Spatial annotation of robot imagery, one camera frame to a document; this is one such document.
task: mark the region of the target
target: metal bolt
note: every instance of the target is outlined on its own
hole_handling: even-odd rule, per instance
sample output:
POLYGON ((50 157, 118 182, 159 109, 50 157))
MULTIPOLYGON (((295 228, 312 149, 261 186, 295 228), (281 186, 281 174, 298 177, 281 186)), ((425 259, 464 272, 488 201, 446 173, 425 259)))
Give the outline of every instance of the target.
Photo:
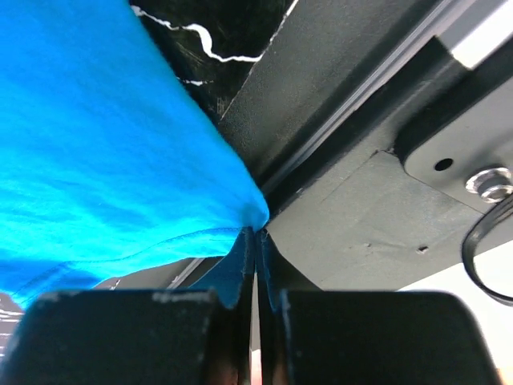
POLYGON ((471 177, 465 188, 469 193, 478 194, 486 203, 497 203, 513 193, 511 172, 505 167, 482 170, 471 177))

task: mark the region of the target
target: screw hole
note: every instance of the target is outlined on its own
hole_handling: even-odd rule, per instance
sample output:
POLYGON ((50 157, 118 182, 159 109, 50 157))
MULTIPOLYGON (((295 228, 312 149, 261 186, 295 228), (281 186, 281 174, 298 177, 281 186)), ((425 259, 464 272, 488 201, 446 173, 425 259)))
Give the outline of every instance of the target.
POLYGON ((427 247, 427 246, 419 246, 418 249, 417 249, 417 254, 425 254, 427 253, 427 250, 429 250, 430 248, 427 247))
POLYGON ((444 171, 447 170, 450 166, 452 166, 453 163, 454 160, 451 158, 442 159, 434 166, 434 169, 436 171, 444 171))

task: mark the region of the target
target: white vein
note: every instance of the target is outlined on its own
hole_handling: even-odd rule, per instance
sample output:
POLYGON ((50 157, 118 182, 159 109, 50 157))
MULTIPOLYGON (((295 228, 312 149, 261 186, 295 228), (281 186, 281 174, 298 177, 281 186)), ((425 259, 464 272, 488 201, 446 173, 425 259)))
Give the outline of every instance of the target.
POLYGON ((297 5, 298 2, 299 2, 299 0, 294 0, 292 2, 292 4, 290 5, 290 7, 287 9, 287 11, 285 12, 285 15, 283 16, 283 19, 281 20, 280 25, 276 29, 276 32, 274 32, 273 36, 271 36, 271 39, 269 40, 269 44, 268 44, 267 47, 271 46, 271 43, 273 42, 274 38, 276 38, 276 36, 278 35, 278 32, 280 32, 281 28, 285 24, 285 20, 287 20, 287 18, 290 16, 290 14, 294 10, 294 8, 296 8, 296 5, 297 5))
POLYGON ((23 313, 20 313, 18 311, 7 311, 4 309, 0 309, 0 317, 6 317, 11 315, 23 315, 23 313))
POLYGON ((161 26, 165 26, 169 30, 191 30, 193 32, 196 32, 200 36, 201 46, 203 47, 204 53, 212 59, 218 60, 222 63, 236 61, 236 62, 250 62, 250 63, 256 63, 260 59, 262 59, 263 53, 257 57, 250 57, 250 56, 229 56, 227 58, 223 58, 222 56, 219 56, 218 54, 215 54, 212 52, 212 36, 210 35, 210 32, 200 24, 190 24, 188 26, 172 26, 170 22, 166 20, 161 20, 159 18, 156 18, 155 16, 149 14, 148 12, 141 10, 138 6, 131 6, 133 9, 135 15, 138 17, 147 17, 154 22, 159 23, 161 26))
POLYGON ((178 80, 185 84, 192 84, 193 86, 203 86, 206 83, 212 82, 212 81, 208 81, 208 80, 186 80, 186 79, 180 79, 180 78, 178 78, 178 80))

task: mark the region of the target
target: black cable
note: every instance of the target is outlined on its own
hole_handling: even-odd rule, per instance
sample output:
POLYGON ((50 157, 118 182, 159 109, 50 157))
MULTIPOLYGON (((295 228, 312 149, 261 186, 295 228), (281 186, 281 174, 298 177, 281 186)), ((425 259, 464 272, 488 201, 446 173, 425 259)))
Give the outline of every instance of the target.
POLYGON ((494 300, 508 306, 513 306, 513 297, 497 293, 486 286, 476 272, 474 258, 475 251, 479 242, 496 226, 504 222, 508 217, 513 215, 513 195, 510 195, 504 201, 498 203, 490 211, 484 214, 481 219, 474 225, 471 231, 463 238, 462 243, 462 260, 465 271, 482 291, 492 297, 494 300))

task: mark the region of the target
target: black marble surface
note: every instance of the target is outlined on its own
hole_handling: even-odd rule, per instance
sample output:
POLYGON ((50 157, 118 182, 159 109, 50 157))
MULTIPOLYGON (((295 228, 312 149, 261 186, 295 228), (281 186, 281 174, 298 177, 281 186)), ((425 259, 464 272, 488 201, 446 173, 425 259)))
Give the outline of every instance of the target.
POLYGON ((296 2, 131 0, 131 6, 176 76, 216 122, 296 2))

